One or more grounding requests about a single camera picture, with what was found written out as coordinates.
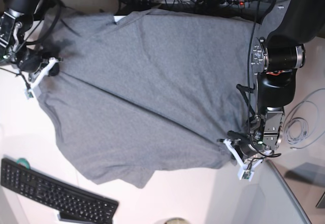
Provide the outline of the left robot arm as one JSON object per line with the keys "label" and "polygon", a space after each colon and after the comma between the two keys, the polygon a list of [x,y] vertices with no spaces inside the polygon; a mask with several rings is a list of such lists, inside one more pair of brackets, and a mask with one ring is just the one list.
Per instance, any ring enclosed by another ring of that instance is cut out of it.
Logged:
{"label": "left robot arm", "polygon": [[237,85],[248,106],[248,131],[228,132],[224,143],[240,164],[275,157],[282,140],[284,108],[296,91],[306,61],[304,45],[324,26],[324,0],[273,2],[250,40],[248,84]]}

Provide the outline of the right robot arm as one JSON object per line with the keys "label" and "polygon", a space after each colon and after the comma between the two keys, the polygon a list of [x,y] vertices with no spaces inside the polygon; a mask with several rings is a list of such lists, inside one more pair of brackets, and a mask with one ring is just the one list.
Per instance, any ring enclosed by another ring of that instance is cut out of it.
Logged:
{"label": "right robot arm", "polygon": [[[50,53],[33,50],[32,45],[43,43],[58,23],[64,4],[61,0],[4,0],[5,10],[1,15],[1,66],[12,65],[29,75],[34,81],[49,65]],[[46,13],[56,8],[50,27],[35,41],[29,41],[26,32],[35,32],[33,23],[45,19]]]}

